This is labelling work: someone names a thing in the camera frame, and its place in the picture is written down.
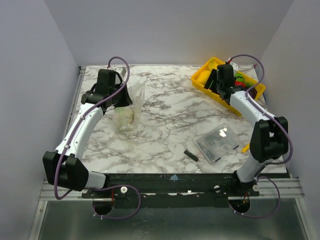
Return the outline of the white toy cauliflower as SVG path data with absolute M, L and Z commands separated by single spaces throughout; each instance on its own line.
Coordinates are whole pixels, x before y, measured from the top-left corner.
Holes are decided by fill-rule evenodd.
M 114 110 L 113 121 L 119 132 L 129 131 L 134 127 L 135 112 L 131 106 L 117 107 Z

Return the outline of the clear zip top bag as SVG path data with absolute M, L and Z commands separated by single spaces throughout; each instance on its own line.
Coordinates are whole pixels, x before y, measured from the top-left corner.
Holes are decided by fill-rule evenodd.
M 145 83 L 130 86 L 128 88 L 128 96 L 132 100 L 132 104 L 116 107 L 112 113 L 112 123 L 118 133 L 134 131 L 140 124 L 145 100 Z

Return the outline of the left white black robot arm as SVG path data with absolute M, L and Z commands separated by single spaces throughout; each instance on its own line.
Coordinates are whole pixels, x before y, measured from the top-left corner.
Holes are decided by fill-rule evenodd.
M 107 109 L 132 105 L 128 89 L 123 86 L 126 72 L 124 67 L 98 71 L 96 83 L 81 97 L 77 117 L 68 133 L 53 152 L 47 151 L 42 158 L 49 184 L 73 191 L 93 189 L 101 198 L 110 194 L 106 174 L 88 170 L 82 158 L 94 128 Z

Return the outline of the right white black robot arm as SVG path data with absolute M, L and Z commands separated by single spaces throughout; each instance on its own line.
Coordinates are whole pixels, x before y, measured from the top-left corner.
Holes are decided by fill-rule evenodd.
M 250 95 L 255 88 L 237 85 L 231 64 L 220 64 L 211 70 L 205 89 L 219 95 L 222 101 L 236 109 L 253 127 L 249 143 L 250 155 L 245 163 L 231 177 L 230 191 L 241 196 L 258 180 L 259 173 L 276 160 L 293 154 L 293 143 L 288 134 L 288 120 L 277 117 L 261 107 Z

